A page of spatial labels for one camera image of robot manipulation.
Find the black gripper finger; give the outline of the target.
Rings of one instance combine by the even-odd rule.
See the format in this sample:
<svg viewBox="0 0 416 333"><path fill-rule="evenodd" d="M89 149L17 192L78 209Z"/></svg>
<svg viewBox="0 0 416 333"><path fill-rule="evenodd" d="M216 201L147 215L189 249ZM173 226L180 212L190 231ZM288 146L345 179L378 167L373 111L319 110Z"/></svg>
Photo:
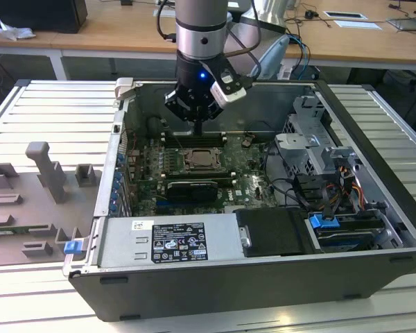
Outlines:
<svg viewBox="0 0 416 333"><path fill-rule="evenodd" d="M202 105L198 107L198 135L202 134L202 125L206 121L214 120L223 109L213 101L209 105Z"/></svg>
<svg viewBox="0 0 416 333"><path fill-rule="evenodd" d="M164 95L164 105L181 121L193 124L193 134L198 135L198 107L180 98L176 90Z"/></svg>

